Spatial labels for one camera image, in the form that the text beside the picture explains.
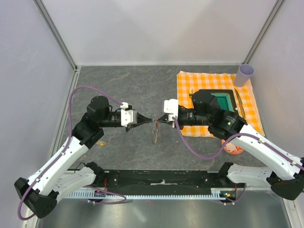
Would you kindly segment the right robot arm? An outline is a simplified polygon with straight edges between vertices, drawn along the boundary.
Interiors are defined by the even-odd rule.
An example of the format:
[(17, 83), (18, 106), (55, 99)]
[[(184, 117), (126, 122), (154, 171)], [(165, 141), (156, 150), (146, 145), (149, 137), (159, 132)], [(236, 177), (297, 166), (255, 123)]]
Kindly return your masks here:
[(185, 126), (206, 126), (213, 136), (232, 143), (260, 160), (265, 167), (247, 167), (226, 162), (218, 172), (218, 183), (266, 187), (286, 200), (295, 200), (304, 190), (304, 160), (281, 149), (257, 132), (234, 111), (222, 109), (216, 96), (199, 90), (191, 96), (192, 108), (179, 104), (177, 99), (163, 102), (164, 116), (181, 134)]

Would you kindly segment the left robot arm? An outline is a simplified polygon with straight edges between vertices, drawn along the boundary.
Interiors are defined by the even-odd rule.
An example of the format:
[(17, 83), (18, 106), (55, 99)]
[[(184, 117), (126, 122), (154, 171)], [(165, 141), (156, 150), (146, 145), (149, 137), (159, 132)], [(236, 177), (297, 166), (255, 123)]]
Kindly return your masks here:
[(72, 130), (61, 148), (37, 172), (28, 178), (18, 178), (14, 187), (20, 198), (18, 217), (25, 204), (39, 219), (46, 217), (55, 206), (75, 190), (93, 185), (99, 187), (104, 182), (101, 168), (95, 163), (85, 165), (80, 171), (63, 178), (67, 169), (96, 144), (104, 135), (104, 128), (131, 128), (152, 122), (126, 102), (113, 111), (106, 96), (91, 99), (86, 112)]

